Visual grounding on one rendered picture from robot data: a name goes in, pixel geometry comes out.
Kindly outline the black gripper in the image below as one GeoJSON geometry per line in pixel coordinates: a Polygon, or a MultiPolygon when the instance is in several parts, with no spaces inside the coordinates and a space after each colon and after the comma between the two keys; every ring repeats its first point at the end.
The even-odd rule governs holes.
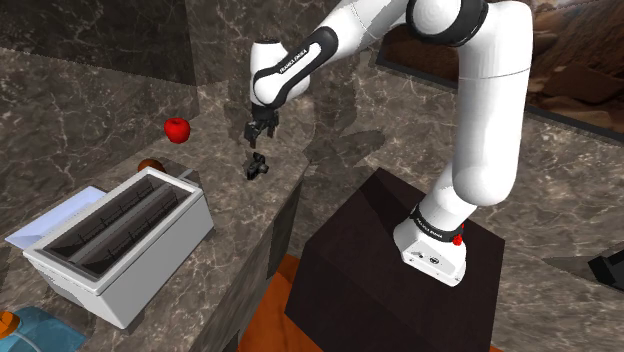
{"type": "Polygon", "coordinates": [[[256,148],[256,141],[261,130],[267,128],[267,136],[273,138],[279,125],[279,112],[276,109],[252,104],[252,121],[245,125],[244,138],[252,149],[256,148]]]}

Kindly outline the red apple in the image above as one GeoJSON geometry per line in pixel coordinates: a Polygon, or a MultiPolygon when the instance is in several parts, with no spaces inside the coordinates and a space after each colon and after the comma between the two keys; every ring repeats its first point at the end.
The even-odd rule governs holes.
{"type": "Polygon", "coordinates": [[[189,139],[191,127],[185,119],[174,117],[165,121],[164,132],[172,143],[182,144],[189,139]]]}

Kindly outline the white two-slot toaster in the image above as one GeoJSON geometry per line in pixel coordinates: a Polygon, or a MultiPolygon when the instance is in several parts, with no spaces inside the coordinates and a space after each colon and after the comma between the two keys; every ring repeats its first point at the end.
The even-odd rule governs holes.
{"type": "Polygon", "coordinates": [[[212,227],[198,184],[146,167],[23,254],[56,293],[124,329],[212,227]]]}

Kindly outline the dark robot stand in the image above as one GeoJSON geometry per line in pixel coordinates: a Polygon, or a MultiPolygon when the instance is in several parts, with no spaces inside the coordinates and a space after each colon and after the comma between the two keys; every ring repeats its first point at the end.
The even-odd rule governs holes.
{"type": "Polygon", "coordinates": [[[455,287],[410,267],[392,231],[423,196],[379,168],[307,241],[285,313],[323,352],[489,352],[505,242],[466,221],[455,287]]]}

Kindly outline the teal blue object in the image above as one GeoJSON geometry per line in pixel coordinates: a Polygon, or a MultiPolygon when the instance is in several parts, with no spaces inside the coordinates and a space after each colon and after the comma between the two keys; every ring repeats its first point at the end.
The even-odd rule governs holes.
{"type": "Polygon", "coordinates": [[[86,337],[38,307],[15,312],[19,328],[0,340],[0,352],[76,352],[86,337]]]}

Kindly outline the orange round object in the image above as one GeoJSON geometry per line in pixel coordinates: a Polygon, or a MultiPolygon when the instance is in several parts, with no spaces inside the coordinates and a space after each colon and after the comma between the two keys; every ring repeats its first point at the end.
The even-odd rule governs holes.
{"type": "Polygon", "coordinates": [[[14,333],[20,324],[20,317],[9,311],[0,311],[0,340],[14,333]]]}

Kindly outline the black object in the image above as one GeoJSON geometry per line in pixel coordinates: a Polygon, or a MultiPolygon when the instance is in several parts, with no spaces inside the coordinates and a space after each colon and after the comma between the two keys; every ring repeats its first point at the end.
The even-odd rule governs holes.
{"type": "Polygon", "coordinates": [[[596,256],[588,266],[599,283],[624,292],[624,248],[610,256],[596,256]]]}

